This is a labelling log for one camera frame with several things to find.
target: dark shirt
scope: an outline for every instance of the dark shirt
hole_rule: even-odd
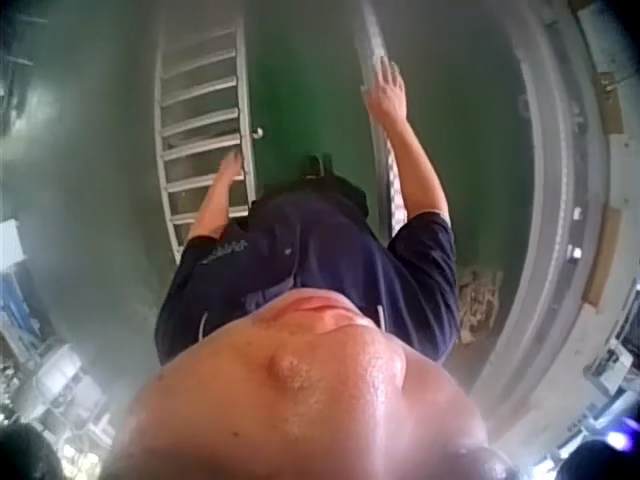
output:
[[[193,238],[156,325],[162,364],[295,288],[349,298],[434,361],[458,334],[453,234],[438,213],[412,218],[384,248],[349,202],[297,191],[252,211],[246,230]]]

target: fingers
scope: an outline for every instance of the fingers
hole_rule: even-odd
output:
[[[371,101],[371,91],[367,87],[362,86],[360,87],[360,93],[362,94],[362,101],[367,106],[367,108],[369,108],[369,103]]]
[[[400,75],[400,68],[398,68],[396,62],[391,63],[391,83],[404,91],[404,80],[402,79],[402,75]]]
[[[404,91],[404,79],[400,74],[400,68],[397,63],[389,62],[387,57],[380,59],[376,80],[379,85],[393,85]]]
[[[220,163],[220,170],[232,175],[239,175],[242,171],[242,153],[238,150],[231,150],[225,155]]]
[[[378,75],[380,83],[383,85],[391,84],[391,65],[389,65],[389,59],[382,57],[380,59],[380,73]]]

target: ladder rail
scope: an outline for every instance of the ladder rail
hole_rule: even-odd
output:
[[[162,32],[162,23],[160,21],[160,32]],[[156,78],[155,78],[155,92],[154,92],[154,121],[155,121],[155,137],[156,137],[156,167],[158,170],[158,181],[160,183],[160,197],[162,199],[162,210],[164,211],[164,220],[167,225],[169,233],[169,243],[171,244],[171,250],[173,251],[176,263],[180,262],[180,244],[178,243],[178,236],[176,230],[171,223],[171,205],[169,203],[169,194],[167,193],[167,176],[164,170],[164,160],[162,158],[162,57],[163,57],[163,43],[164,39],[162,34],[158,35],[159,46],[156,55]]]
[[[245,183],[249,205],[256,199],[253,141],[251,136],[251,112],[249,110],[249,78],[247,72],[247,48],[245,44],[244,18],[238,16],[236,25],[236,75],[238,78],[238,108],[240,110],[240,137],[244,158]]]
[[[245,28],[244,19],[242,13],[239,13],[235,20],[233,20],[229,27],[222,27],[213,30],[210,33],[199,33],[185,38],[183,41],[169,44],[169,41],[164,36],[164,27],[166,22],[170,21],[166,15],[161,18],[161,29],[159,35],[159,48],[156,58],[156,79],[155,79],[155,102],[154,102],[154,120],[155,120],[155,141],[156,141],[156,163],[158,168],[158,179],[160,183],[162,207],[164,211],[165,223],[169,231],[169,240],[171,248],[176,260],[176,263],[180,262],[180,256],[184,251],[184,245],[176,229],[178,227],[188,227],[192,224],[196,217],[197,212],[193,213],[176,213],[172,211],[172,205],[177,211],[180,211],[180,203],[174,205],[174,201],[182,202],[182,195],[189,191],[206,188],[213,184],[217,172],[212,172],[209,175],[200,176],[187,176],[182,180],[167,181],[167,164],[172,160],[185,158],[191,155],[199,153],[217,150],[225,147],[238,145],[242,151],[244,158],[243,172],[238,175],[234,180],[242,182],[245,187],[246,201],[243,200],[242,204],[235,205],[229,208],[229,218],[241,218],[246,217],[249,214],[251,203],[256,199],[256,185],[255,185],[255,168],[253,161],[253,135],[251,130],[251,114],[249,105],[249,84],[248,84],[248,72],[247,72],[247,53],[245,43]],[[205,42],[209,39],[221,36],[221,35],[233,35],[235,45],[233,48],[220,50],[208,55],[199,56],[190,60],[180,61],[180,58],[174,57],[176,60],[172,62],[171,66],[167,65],[167,54],[178,54],[180,50],[187,48],[191,45]],[[173,93],[163,92],[166,86],[164,82],[177,75],[185,74],[185,78],[192,75],[190,72],[193,70],[209,65],[218,61],[233,59],[235,73],[226,78],[215,78],[206,83],[201,83],[192,87],[188,87],[182,90],[174,91]],[[199,104],[207,106],[206,113],[201,113],[197,116],[189,116],[183,118],[178,122],[163,125],[163,118],[167,111],[163,110],[165,107],[183,102],[192,98],[197,98],[202,95],[206,95],[211,92],[217,92],[228,88],[236,88],[236,101],[237,105],[220,109],[217,111],[211,111],[211,104],[205,102],[207,99],[199,99]],[[206,135],[200,137],[200,140],[195,141],[193,137],[186,145],[175,147],[176,142],[173,141],[174,148],[168,148],[170,141],[168,137],[183,132],[189,132],[190,130],[197,129],[199,127],[212,125],[215,123],[221,123],[228,120],[237,120],[238,130],[237,133],[218,135],[213,138],[206,138]]]

